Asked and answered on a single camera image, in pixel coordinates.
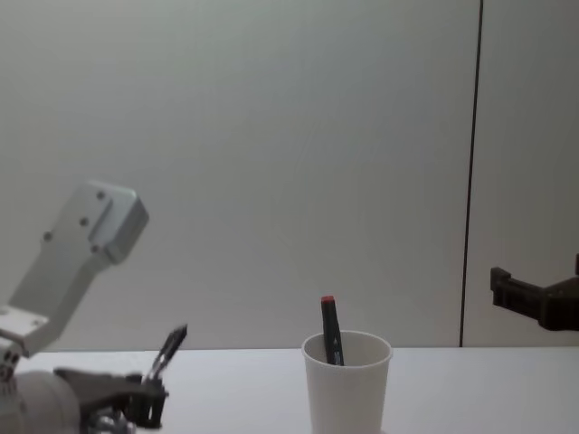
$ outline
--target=black marker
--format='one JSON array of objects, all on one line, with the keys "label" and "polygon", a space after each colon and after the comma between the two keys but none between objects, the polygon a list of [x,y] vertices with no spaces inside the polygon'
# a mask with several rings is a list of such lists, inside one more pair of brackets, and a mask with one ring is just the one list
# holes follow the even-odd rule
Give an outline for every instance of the black marker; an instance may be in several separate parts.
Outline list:
[{"label": "black marker", "polygon": [[324,320],[324,345],[329,364],[344,366],[342,337],[337,323],[336,300],[332,296],[322,297],[322,318]]}]

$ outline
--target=table surface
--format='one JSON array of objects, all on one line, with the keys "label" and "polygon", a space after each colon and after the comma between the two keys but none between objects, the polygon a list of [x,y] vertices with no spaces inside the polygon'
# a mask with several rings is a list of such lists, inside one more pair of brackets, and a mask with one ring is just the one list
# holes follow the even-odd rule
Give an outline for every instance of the table surface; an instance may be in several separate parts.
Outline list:
[{"label": "table surface", "polygon": [[[154,352],[48,353],[55,366],[146,371]],[[168,434],[308,434],[299,350],[183,351],[166,373]],[[395,349],[384,405],[388,434],[579,432],[579,348]]]}]

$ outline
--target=white paper cup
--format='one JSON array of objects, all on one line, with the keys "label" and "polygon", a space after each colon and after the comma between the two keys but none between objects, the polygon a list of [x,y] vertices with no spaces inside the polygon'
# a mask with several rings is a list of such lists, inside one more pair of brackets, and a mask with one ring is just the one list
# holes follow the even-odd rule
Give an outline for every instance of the white paper cup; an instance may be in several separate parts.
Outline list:
[{"label": "white paper cup", "polygon": [[312,434],[380,434],[392,347],[368,333],[341,335],[346,366],[326,363],[323,334],[301,346]]}]

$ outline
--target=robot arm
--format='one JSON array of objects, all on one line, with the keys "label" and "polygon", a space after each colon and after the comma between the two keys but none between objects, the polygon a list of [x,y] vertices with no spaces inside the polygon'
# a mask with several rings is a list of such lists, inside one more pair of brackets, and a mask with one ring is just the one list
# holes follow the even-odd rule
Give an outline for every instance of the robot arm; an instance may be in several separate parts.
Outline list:
[{"label": "robot arm", "polygon": [[14,375],[22,356],[56,341],[91,281],[122,262],[148,222],[134,191],[83,184],[66,203],[41,252],[0,307],[0,434],[85,434],[159,429],[167,392],[160,378],[186,335],[169,336],[147,376],[57,369]]},{"label": "robot arm", "polygon": [[546,330],[579,331],[579,255],[575,276],[546,288],[511,277],[508,271],[490,271],[493,304],[536,319]]},{"label": "robot arm", "polygon": [[148,222],[134,191],[97,182],[66,203],[40,254],[5,307],[0,307],[0,380],[20,355],[32,357],[56,341],[95,276],[122,262]]}]

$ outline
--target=white wall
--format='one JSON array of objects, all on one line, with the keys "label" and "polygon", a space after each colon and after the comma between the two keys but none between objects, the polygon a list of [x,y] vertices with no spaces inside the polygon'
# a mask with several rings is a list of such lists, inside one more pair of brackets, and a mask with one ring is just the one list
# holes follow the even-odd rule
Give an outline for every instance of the white wall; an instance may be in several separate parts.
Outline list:
[{"label": "white wall", "polygon": [[579,344],[492,306],[491,267],[551,285],[579,253],[579,4],[488,0],[480,60],[465,345]]},{"label": "white wall", "polygon": [[0,4],[5,300],[84,178],[152,216],[59,348],[459,341],[476,0]]}]

